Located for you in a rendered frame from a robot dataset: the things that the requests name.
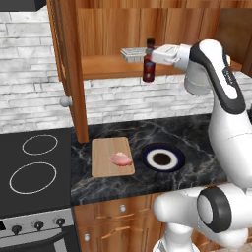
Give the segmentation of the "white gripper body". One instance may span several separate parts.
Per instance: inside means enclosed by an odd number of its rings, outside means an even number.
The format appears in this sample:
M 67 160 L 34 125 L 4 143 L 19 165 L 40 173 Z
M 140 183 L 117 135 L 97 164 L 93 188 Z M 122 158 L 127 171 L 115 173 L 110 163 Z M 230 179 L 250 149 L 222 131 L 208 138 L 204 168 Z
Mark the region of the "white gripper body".
M 151 60 L 162 65 L 174 65 L 180 60 L 178 50 L 178 45 L 165 44 L 152 52 Z

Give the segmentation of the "dark red condiment bottle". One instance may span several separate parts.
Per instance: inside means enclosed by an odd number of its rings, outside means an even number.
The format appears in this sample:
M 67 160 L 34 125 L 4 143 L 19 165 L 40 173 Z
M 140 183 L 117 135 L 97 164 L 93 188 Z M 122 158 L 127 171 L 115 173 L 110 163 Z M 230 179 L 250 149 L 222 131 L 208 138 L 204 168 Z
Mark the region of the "dark red condiment bottle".
M 155 79 L 156 64 L 151 60 L 154 45 L 155 40 L 153 38 L 148 38 L 146 55 L 144 57 L 144 69 L 143 69 L 143 81 L 146 83 L 150 83 Z

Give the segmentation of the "wooden cabinet door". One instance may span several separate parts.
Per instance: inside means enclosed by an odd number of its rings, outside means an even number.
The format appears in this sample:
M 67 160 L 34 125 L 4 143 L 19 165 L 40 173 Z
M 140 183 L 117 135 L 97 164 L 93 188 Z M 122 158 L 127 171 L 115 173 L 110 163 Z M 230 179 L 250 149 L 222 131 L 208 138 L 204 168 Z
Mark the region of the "wooden cabinet door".
M 46 0 L 59 81 L 73 105 L 69 106 L 80 143 L 89 140 L 81 52 L 75 0 Z

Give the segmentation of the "blue and white plate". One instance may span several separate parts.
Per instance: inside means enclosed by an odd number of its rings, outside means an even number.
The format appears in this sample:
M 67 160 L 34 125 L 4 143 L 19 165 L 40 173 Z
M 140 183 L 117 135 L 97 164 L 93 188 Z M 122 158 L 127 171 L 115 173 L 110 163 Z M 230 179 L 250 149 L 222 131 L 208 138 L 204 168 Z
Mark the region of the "blue and white plate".
M 158 172 L 173 172 L 185 164 L 185 155 L 176 147 L 166 143 L 148 144 L 141 150 L 143 164 Z

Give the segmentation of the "pink raw steak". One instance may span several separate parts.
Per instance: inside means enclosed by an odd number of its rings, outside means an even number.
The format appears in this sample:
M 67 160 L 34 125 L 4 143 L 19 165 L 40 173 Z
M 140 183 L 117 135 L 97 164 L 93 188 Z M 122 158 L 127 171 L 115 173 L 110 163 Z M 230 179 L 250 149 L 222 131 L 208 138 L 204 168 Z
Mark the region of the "pink raw steak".
M 113 154 L 109 160 L 119 166 L 126 166 L 126 165 L 131 165 L 132 160 L 125 154 L 119 152 L 117 154 Z

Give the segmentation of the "wooden cutting board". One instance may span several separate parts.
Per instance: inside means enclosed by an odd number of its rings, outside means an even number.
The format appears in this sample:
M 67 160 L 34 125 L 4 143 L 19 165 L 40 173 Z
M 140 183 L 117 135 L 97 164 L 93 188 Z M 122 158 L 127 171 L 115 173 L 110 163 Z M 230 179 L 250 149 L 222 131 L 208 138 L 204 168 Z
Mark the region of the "wooden cutting board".
M 135 173 L 134 164 L 119 166 L 110 160 L 117 153 L 123 153 L 129 159 L 133 159 L 126 137 L 93 139 L 92 176 L 101 178 L 133 175 Z

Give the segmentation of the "grey packaged tray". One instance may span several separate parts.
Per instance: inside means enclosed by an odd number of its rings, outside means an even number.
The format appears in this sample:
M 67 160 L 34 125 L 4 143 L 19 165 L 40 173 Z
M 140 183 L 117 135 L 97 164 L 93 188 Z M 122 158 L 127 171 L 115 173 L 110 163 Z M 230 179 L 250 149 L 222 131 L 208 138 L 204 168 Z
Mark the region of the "grey packaged tray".
M 144 60 L 146 55 L 145 47 L 122 48 L 120 50 L 123 59 L 128 63 L 137 63 Z

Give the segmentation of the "round silver door knob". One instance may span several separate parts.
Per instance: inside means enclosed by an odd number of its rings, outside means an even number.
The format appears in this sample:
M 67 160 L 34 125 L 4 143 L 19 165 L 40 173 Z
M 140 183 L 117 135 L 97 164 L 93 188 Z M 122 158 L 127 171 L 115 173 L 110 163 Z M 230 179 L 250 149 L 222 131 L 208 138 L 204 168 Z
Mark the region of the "round silver door knob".
M 72 98 L 70 96 L 62 96 L 59 99 L 59 103 L 63 107 L 69 107 L 69 106 L 73 105 L 73 101 L 72 101 Z

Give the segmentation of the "wooden drawer front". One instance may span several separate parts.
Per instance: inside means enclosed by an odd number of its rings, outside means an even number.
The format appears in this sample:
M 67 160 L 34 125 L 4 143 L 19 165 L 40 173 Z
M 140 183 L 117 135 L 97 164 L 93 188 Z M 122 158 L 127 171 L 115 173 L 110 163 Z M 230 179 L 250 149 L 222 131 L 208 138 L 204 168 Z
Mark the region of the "wooden drawer front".
M 75 206 L 77 227 L 88 227 L 152 215 L 154 200 L 157 196 L 159 193 Z M 120 211 L 120 205 L 126 206 L 124 213 Z

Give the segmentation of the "black hob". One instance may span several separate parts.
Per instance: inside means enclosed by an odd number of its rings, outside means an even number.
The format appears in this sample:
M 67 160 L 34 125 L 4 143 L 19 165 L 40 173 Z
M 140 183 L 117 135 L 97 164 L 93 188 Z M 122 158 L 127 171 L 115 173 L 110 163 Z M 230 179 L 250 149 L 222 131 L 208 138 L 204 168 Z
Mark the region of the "black hob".
M 0 134 L 0 218 L 71 205 L 69 128 Z

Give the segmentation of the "wooden base cupboard door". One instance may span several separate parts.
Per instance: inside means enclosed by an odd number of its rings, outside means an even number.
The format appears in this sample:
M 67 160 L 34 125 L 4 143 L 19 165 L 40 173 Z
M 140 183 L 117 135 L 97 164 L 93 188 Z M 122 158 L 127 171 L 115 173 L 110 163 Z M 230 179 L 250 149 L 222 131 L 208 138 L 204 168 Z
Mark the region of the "wooden base cupboard door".
M 152 252 L 160 231 L 161 224 L 152 219 L 127 220 L 82 227 L 79 239 L 82 252 Z M 90 241 L 85 241 L 85 234 Z

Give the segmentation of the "silver oven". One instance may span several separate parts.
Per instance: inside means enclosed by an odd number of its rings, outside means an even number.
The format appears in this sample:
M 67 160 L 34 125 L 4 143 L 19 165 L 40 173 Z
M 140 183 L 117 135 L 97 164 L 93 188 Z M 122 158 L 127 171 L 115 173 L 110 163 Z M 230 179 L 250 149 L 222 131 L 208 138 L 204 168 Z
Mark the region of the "silver oven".
M 65 224 L 62 227 L 59 227 L 55 223 L 59 218 L 65 220 Z M 44 223 L 41 231 L 38 231 L 34 227 L 37 221 Z M 20 225 L 22 227 L 18 235 L 12 232 L 14 225 Z M 68 232 L 68 235 L 64 238 L 67 252 L 81 252 L 71 208 L 0 219 L 0 248 L 7 247 L 8 245 L 14 246 L 44 240 L 63 231 Z M 52 245 L 49 245 L 33 250 L 20 250 L 19 252 L 55 252 L 55 250 Z

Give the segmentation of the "wooden wall cabinet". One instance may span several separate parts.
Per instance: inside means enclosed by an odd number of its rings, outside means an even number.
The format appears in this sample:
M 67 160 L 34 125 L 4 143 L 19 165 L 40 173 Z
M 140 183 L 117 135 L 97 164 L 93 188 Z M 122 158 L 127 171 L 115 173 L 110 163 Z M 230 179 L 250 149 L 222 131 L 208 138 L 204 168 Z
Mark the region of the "wooden wall cabinet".
M 86 79 L 140 76 L 120 50 L 214 38 L 231 66 L 252 77 L 252 0 L 76 0 Z

